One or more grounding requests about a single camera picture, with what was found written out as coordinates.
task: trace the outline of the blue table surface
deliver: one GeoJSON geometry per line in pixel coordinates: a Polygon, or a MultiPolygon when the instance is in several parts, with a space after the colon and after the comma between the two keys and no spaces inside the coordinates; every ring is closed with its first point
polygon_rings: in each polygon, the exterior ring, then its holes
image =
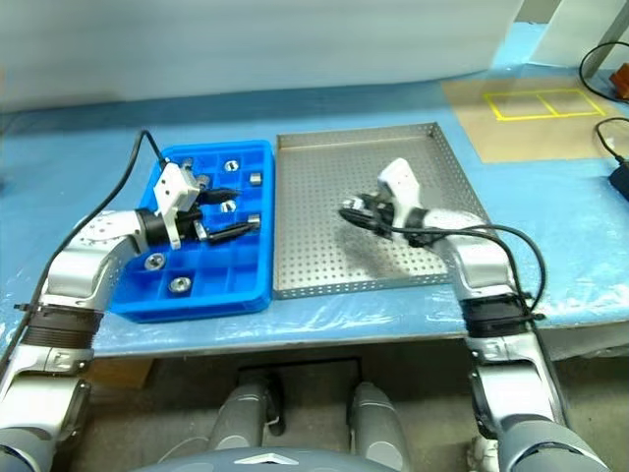
{"type": "MultiPolygon", "coordinates": [[[[522,65],[542,32],[543,26],[514,25],[492,70],[468,77],[574,75],[573,70],[522,65]]],[[[427,82],[111,103],[4,116],[0,349],[21,316],[13,305],[30,298],[50,253],[117,181],[139,128],[149,128],[165,148],[242,140],[274,143],[284,133],[434,121],[491,220],[521,228],[540,245],[549,270],[544,323],[629,318],[629,204],[607,182],[613,161],[482,164],[439,82],[427,82]]],[[[136,206],[152,163],[146,147],[113,208],[136,206]]],[[[532,256],[520,245],[515,254],[525,285],[534,288],[537,266],[532,256]]],[[[462,329],[450,287],[435,285],[274,301],[261,313],[193,322],[133,324],[108,314],[94,348],[100,356],[223,352],[411,339],[462,329]]]]}

